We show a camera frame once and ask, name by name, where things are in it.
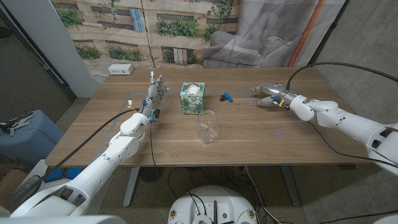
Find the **tissue box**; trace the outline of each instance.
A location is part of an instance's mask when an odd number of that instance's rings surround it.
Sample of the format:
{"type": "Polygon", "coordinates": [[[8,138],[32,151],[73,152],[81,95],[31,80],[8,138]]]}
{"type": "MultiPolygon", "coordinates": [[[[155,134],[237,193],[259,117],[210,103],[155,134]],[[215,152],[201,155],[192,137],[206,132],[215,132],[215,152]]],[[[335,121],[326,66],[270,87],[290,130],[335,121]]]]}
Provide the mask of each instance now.
{"type": "Polygon", "coordinates": [[[183,83],[180,101],[183,114],[199,114],[205,109],[205,83],[183,83]]]}

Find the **blue object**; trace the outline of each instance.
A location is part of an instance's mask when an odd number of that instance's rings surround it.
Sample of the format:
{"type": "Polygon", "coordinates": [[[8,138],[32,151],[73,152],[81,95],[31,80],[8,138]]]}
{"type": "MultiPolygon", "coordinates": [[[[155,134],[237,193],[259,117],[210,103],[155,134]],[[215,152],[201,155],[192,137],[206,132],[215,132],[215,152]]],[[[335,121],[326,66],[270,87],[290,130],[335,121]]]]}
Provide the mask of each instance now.
{"type": "Polygon", "coordinates": [[[144,32],[145,31],[144,19],[142,17],[140,9],[136,9],[136,17],[137,17],[137,22],[138,22],[138,26],[139,26],[139,31],[144,32]]]}
{"type": "Polygon", "coordinates": [[[34,167],[45,159],[63,136],[63,131],[41,110],[33,111],[32,124],[15,131],[14,136],[0,132],[0,154],[34,167]]]}
{"type": "Polygon", "coordinates": [[[129,9],[129,12],[130,12],[131,20],[132,20],[132,25],[134,26],[134,30],[139,31],[136,12],[134,11],[134,9],[129,9]]]}
{"type": "Polygon", "coordinates": [[[228,93],[224,93],[224,96],[225,96],[225,98],[229,101],[229,102],[232,102],[233,100],[232,100],[232,97],[230,97],[229,95],[228,95],[228,93]]]}
{"type": "Polygon", "coordinates": [[[56,169],[54,172],[52,172],[48,177],[45,178],[46,182],[50,182],[53,180],[57,180],[57,179],[61,179],[61,172],[62,172],[62,168],[58,168],[56,169]]]}
{"type": "Polygon", "coordinates": [[[66,178],[68,179],[73,179],[75,178],[77,175],[79,175],[81,171],[81,167],[72,167],[68,170],[67,174],[65,175],[66,178]]]}

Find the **clear plastic cup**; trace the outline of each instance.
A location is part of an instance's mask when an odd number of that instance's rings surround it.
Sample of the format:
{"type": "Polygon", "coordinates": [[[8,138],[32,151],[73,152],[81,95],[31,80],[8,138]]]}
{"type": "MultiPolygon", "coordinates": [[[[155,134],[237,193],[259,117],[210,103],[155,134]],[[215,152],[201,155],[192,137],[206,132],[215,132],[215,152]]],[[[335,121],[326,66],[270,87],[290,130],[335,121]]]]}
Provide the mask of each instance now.
{"type": "Polygon", "coordinates": [[[198,138],[204,144],[209,144],[218,139],[218,131],[217,115],[209,110],[200,112],[197,119],[198,138]]]}

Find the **blue container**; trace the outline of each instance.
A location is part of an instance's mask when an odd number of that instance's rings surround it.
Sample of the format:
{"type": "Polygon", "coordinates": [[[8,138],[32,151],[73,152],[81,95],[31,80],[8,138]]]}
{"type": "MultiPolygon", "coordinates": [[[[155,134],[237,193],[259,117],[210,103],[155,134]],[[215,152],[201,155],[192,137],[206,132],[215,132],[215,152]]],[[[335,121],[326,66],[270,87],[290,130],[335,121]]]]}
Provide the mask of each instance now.
{"type": "Polygon", "coordinates": [[[14,136],[0,131],[0,153],[6,157],[20,160],[21,164],[34,167],[45,159],[63,136],[63,131],[41,110],[26,122],[33,123],[15,131],[14,136]]]}

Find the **wooden table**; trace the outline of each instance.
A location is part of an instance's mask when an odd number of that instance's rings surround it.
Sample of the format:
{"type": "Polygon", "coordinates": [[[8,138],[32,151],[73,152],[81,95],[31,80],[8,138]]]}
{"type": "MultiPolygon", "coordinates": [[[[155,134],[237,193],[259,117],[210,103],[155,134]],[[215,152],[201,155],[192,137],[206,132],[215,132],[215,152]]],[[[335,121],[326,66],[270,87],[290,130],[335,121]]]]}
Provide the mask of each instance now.
{"type": "MultiPolygon", "coordinates": [[[[221,68],[221,69],[170,69],[155,70],[163,74],[170,91],[160,108],[160,119],[152,123],[152,145],[157,166],[259,166],[264,164],[344,164],[364,163],[361,159],[343,157],[333,152],[310,124],[301,121],[293,111],[276,105],[254,107],[265,94],[249,90],[267,82],[286,84],[296,68],[221,68]],[[205,109],[218,115],[220,138],[204,145],[197,138],[197,116],[183,115],[179,92],[183,82],[205,82],[205,109]],[[220,102],[225,91],[233,102],[220,102]]],[[[124,111],[126,100],[141,107],[149,86],[150,70],[135,70],[128,76],[109,76],[86,105],[63,138],[46,158],[54,166],[81,144],[108,119],[124,111]]],[[[349,110],[342,99],[313,68],[308,68],[292,81],[291,91],[308,99],[333,100],[349,110]]],[[[98,153],[104,151],[121,123],[132,116],[125,114],[115,123],[100,131],[85,147],[63,166],[87,166],[98,153]]],[[[147,136],[138,152],[122,166],[153,166],[147,136]]],[[[330,139],[343,153],[364,156],[364,146],[343,133],[327,129],[330,139]]]]}

